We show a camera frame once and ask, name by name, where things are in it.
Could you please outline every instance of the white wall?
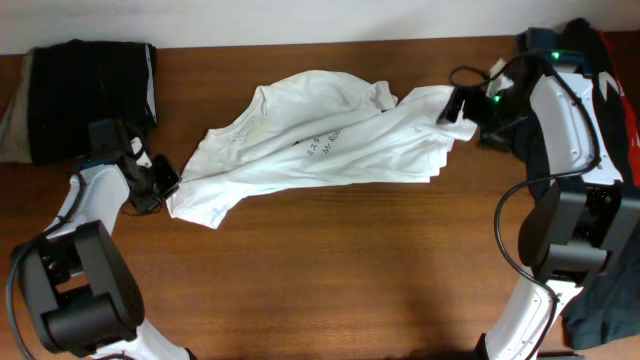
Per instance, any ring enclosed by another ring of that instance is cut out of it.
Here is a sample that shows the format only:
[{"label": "white wall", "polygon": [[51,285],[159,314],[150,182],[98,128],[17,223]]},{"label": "white wall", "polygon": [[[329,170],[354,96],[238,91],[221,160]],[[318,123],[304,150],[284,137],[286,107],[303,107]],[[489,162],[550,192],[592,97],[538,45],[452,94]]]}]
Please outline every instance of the white wall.
[{"label": "white wall", "polygon": [[585,17],[640,27],[638,0],[0,0],[0,54],[72,38],[158,47],[515,34]]}]

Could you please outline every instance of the wooden table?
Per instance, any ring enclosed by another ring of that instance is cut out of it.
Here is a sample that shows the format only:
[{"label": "wooden table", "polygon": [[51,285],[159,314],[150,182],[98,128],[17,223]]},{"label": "wooden table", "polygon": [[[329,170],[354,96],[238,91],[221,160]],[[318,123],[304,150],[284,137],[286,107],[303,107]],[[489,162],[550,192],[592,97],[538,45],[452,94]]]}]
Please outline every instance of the wooden table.
[{"label": "wooden table", "polygon": [[[639,104],[637,34],[617,34],[627,94]],[[404,97],[444,84],[460,64],[508,58],[511,37],[160,50],[159,128],[150,145],[183,167],[205,131],[230,124],[257,85],[309,69],[388,80]],[[19,56],[0,57],[4,108]],[[0,165],[0,277],[10,250],[41,231],[68,191],[72,163]],[[142,290],[147,318],[200,359],[381,359],[468,351],[504,309],[518,279],[493,237],[498,198],[524,178],[513,157],[457,142],[430,184],[288,190],[243,200],[218,230],[160,214],[120,216],[113,239]],[[503,215],[509,251],[532,206],[517,194]],[[18,320],[48,355],[17,296]],[[0,357],[18,358],[4,312]],[[560,325],[543,351],[567,349]],[[635,359],[640,341],[584,351]]]}]

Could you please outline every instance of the black garment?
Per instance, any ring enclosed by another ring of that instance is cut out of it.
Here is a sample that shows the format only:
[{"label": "black garment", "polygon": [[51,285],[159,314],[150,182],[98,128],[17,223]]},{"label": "black garment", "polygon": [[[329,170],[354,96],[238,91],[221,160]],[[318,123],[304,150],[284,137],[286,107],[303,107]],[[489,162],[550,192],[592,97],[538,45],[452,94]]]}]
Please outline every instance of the black garment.
[{"label": "black garment", "polygon": [[156,127],[147,49],[153,73],[149,44],[73,40],[34,50],[27,113],[34,164],[88,154],[92,121],[122,119],[142,132]]},{"label": "black garment", "polygon": [[[630,193],[636,193],[627,160],[628,143],[625,112],[615,89],[607,89],[605,101],[598,74],[608,72],[615,78],[613,65],[600,34],[579,19],[567,25],[558,38],[558,47],[584,52],[593,72],[593,104],[606,150],[624,179]],[[527,165],[527,178],[549,175],[549,164],[542,130],[535,115],[514,127],[514,155]],[[536,202],[549,184],[529,188]],[[616,267],[574,298],[562,312],[569,345],[582,350],[609,341],[640,334],[640,227],[628,240]]]}]

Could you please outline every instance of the red stripe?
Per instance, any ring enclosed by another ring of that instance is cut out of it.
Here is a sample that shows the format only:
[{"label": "red stripe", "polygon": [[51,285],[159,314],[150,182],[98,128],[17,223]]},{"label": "red stripe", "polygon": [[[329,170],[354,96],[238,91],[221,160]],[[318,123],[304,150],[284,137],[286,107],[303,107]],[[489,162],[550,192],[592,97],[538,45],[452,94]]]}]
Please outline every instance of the red stripe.
[{"label": "red stripe", "polygon": [[[600,32],[600,38],[602,39],[604,45],[607,47],[607,51],[609,52],[609,54],[611,54],[611,46],[607,42],[607,39],[603,32]],[[638,143],[636,113],[635,111],[633,111],[631,103],[629,103],[629,100],[622,90],[622,84],[620,84],[620,81],[615,74],[613,74],[612,76],[618,84],[620,100],[622,101],[622,107],[624,108],[625,123],[627,125],[627,140],[629,142],[629,165],[631,166],[631,174],[633,175],[633,184],[636,187],[640,187],[640,144]]]}]

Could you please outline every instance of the white t-shirt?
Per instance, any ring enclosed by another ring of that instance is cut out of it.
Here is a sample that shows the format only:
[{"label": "white t-shirt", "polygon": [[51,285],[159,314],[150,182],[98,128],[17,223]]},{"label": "white t-shirt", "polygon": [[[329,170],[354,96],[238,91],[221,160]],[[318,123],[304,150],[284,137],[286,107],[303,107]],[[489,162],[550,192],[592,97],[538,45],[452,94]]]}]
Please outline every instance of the white t-shirt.
[{"label": "white t-shirt", "polygon": [[307,71],[256,89],[230,126],[209,130],[167,200],[172,217],[217,228],[247,196],[369,182],[429,182],[465,119],[436,125],[449,86],[414,89],[399,105],[387,82]]}]

